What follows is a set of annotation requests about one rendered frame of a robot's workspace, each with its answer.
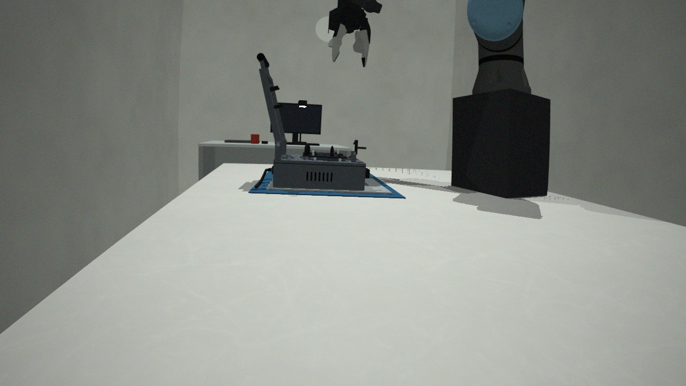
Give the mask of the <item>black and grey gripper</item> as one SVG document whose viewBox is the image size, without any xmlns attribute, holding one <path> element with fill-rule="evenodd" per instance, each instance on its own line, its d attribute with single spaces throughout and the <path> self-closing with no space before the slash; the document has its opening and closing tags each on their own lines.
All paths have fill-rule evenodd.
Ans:
<svg viewBox="0 0 686 386">
<path fill-rule="evenodd" d="M 348 0 L 338 0 L 338 7 L 329 11 L 329 29 L 335 30 L 335 33 L 328 46 L 332 47 L 332 60 L 334 63 L 340 54 L 343 36 L 346 33 L 350 34 L 357 30 L 355 32 L 353 49 L 354 52 L 362 53 L 363 67 L 367 66 L 371 30 L 366 15 L 360 6 Z"/>
</svg>

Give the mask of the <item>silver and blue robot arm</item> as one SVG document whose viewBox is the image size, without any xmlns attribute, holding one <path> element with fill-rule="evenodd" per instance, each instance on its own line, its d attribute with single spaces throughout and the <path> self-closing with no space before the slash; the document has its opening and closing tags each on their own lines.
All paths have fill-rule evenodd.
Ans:
<svg viewBox="0 0 686 386">
<path fill-rule="evenodd" d="M 376 0 L 348 0 L 380 13 Z M 512 90 L 531 94 L 524 70 L 525 0 L 468 0 L 467 17 L 478 41 L 479 71 L 472 94 Z"/>
</svg>

